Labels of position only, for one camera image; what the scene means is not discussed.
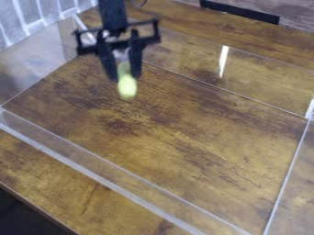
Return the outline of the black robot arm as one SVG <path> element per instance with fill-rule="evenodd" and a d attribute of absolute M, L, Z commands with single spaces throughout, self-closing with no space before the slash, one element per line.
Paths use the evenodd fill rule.
<path fill-rule="evenodd" d="M 127 20 L 125 0 L 97 0 L 101 26 L 92 29 L 76 29 L 79 55 L 96 54 L 108 78 L 117 81 L 117 52 L 127 55 L 130 73 L 142 76 L 142 52 L 147 46 L 160 42 L 159 19 L 130 22 Z"/>

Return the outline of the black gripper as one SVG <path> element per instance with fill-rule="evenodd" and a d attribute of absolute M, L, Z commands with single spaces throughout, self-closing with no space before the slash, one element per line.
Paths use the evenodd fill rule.
<path fill-rule="evenodd" d="M 128 50 L 128 62 L 131 75 L 139 79 L 142 76 L 142 51 L 143 49 L 152 44 L 160 42 L 159 21 L 154 18 L 142 22 L 128 23 L 127 26 L 132 27 L 130 35 L 121 39 L 123 35 L 127 33 L 127 29 L 107 30 L 104 28 L 92 28 L 87 30 L 75 30 L 73 36 L 76 38 L 76 52 L 79 55 L 85 55 L 88 53 L 97 54 L 97 57 L 101 62 L 105 74 L 111 81 L 117 81 L 117 71 L 116 71 L 116 62 L 112 52 L 115 50 Z M 152 27 L 154 33 L 150 36 L 142 37 L 136 27 L 147 26 Z M 92 45 L 83 43 L 81 34 L 95 33 L 96 42 Z"/>

